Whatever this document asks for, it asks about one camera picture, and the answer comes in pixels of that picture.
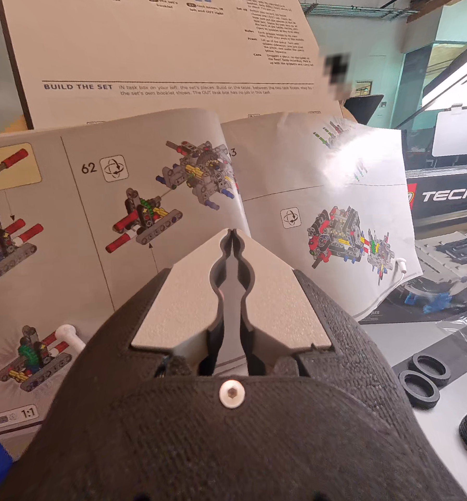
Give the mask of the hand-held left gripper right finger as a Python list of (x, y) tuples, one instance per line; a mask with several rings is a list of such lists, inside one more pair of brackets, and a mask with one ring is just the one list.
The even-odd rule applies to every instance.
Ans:
[(277, 360), (332, 347), (295, 270), (240, 229), (232, 231), (241, 299), (241, 345), (248, 370), (273, 370)]

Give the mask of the white diffuser panel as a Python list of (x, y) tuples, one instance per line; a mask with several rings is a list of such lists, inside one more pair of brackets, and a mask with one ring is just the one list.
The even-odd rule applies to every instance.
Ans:
[(433, 157), (467, 154), (467, 107), (438, 113), (431, 154)]

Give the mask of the lego instruction booklet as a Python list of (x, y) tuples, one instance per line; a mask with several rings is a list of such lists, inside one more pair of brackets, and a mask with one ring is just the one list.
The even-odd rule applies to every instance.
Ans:
[(72, 366), (56, 328), (87, 341), (224, 228), (365, 318), (421, 275), (404, 145), (338, 116), (191, 108), (0, 135), (0, 439), (40, 426)]

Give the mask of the white book stand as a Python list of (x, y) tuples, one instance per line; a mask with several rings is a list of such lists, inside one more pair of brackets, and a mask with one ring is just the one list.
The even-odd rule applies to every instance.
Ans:
[[(404, 258), (396, 259), (395, 266), (401, 273), (401, 278), (396, 283), (396, 286), (398, 286), (407, 273), (406, 260)], [(55, 335), (57, 340), (66, 342), (68, 347), (71, 347), (77, 354), (79, 354), (86, 346), (86, 344), (77, 336), (76, 328), (70, 324), (64, 324), (58, 327), (55, 331)]]

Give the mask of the black lego set box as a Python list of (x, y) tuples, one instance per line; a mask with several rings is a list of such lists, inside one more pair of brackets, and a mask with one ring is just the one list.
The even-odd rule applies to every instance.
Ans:
[(422, 275), (360, 323), (440, 321), (467, 311), (467, 166), (406, 172)]

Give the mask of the black square panel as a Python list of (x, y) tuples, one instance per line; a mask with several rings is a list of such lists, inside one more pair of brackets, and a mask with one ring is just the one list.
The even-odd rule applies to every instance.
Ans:
[(349, 97), (343, 106), (359, 124), (367, 125), (383, 98), (383, 94)]

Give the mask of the white task instruction card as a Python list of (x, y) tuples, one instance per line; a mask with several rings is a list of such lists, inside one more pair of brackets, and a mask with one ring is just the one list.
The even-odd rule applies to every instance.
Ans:
[(0, 1), (0, 17), (29, 128), (342, 114), (298, 1)]

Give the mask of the bright studio light panel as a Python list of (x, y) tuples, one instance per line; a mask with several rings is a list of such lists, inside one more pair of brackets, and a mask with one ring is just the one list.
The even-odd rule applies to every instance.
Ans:
[(424, 88), (421, 104), (424, 111), (467, 107), (467, 49)]

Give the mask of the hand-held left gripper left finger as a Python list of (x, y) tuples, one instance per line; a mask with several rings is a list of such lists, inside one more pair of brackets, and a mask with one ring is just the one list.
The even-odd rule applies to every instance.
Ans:
[(214, 372), (224, 340), (230, 229), (223, 229), (171, 268), (131, 347), (182, 356), (198, 374)]

